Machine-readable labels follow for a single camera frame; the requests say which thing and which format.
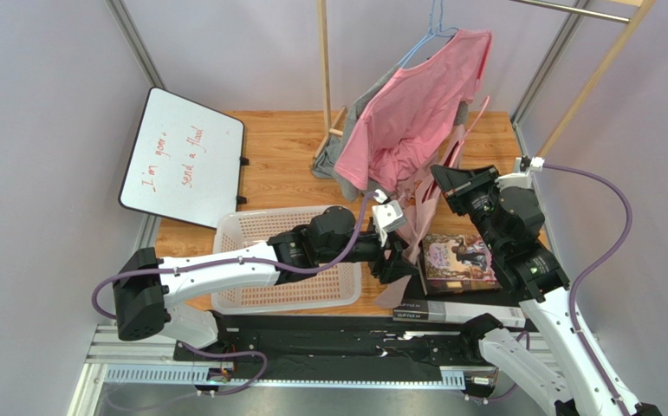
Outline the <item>bright pink t shirt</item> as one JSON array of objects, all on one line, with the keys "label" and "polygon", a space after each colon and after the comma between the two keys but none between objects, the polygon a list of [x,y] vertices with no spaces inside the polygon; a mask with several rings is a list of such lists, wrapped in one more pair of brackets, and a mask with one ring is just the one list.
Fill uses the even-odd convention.
[{"label": "bright pink t shirt", "polygon": [[[367,105],[356,129],[366,138],[375,157],[415,141],[423,151],[427,140],[441,140],[451,133],[461,102],[471,103],[481,88],[490,55],[489,30],[459,30],[427,61],[402,68]],[[368,173],[362,167],[348,172],[367,185],[375,177],[375,163]]]}]

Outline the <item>blue wire hanger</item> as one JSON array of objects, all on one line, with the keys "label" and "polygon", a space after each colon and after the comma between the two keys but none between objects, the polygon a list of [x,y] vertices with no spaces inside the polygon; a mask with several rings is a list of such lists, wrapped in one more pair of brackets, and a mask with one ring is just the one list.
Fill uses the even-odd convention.
[{"label": "blue wire hanger", "polygon": [[437,37],[451,39],[459,30],[460,28],[456,26],[444,26],[444,0],[433,0],[425,35],[397,62],[398,67],[405,68],[417,52],[431,40]]}]

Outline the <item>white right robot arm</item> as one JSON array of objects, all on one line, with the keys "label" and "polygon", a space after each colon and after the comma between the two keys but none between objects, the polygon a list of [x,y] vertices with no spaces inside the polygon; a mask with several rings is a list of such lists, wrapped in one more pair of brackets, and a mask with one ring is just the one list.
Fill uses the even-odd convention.
[{"label": "white right robot arm", "polygon": [[498,282],[541,334],[559,369],[536,358],[489,313],[463,325],[464,358],[497,367],[547,415],[658,415],[657,406],[626,386],[585,329],[577,282],[539,239],[545,216],[528,169],[501,175],[494,166],[434,166],[431,174],[451,211],[475,225]]}]

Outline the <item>dusty pink t shirt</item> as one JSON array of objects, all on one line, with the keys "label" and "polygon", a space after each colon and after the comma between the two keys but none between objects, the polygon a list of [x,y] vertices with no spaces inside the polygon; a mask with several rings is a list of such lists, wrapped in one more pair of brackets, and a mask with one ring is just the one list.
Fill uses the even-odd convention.
[{"label": "dusty pink t shirt", "polygon": [[[440,192],[431,174],[432,166],[459,167],[463,157],[464,145],[467,136],[477,121],[482,117],[484,110],[490,103],[488,95],[482,102],[477,117],[469,128],[464,124],[455,127],[444,153],[439,156],[437,150],[410,178],[400,181],[395,192],[398,202],[405,214],[406,223],[399,227],[397,233],[408,244],[405,249],[405,259],[416,263],[420,253],[419,243],[423,240],[431,222],[436,215]],[[411,276],[402,277],[394,283],[388,283],[386,289],[374,300],[374,304],[383,309],[393,309],[400,305],[405,289]]]}]

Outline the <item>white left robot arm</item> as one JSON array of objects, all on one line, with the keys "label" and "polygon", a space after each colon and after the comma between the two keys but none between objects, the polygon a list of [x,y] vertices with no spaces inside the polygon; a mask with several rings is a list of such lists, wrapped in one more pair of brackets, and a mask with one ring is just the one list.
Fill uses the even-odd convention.
[{"label": "white left robot arm", "polygon": [[404,222],[394,203],[375,205],[363,231],[351,211],[330,206],[307,224],[238,250],[181,258],[138,250],[111,282],[118,337],[140,341],[163,335],[205,348],[219,337],[217,318],[186,305],[194,297],[298,283],[339,263],[364,263],[384,284],[411,276],[418,268],[396,233]]}]

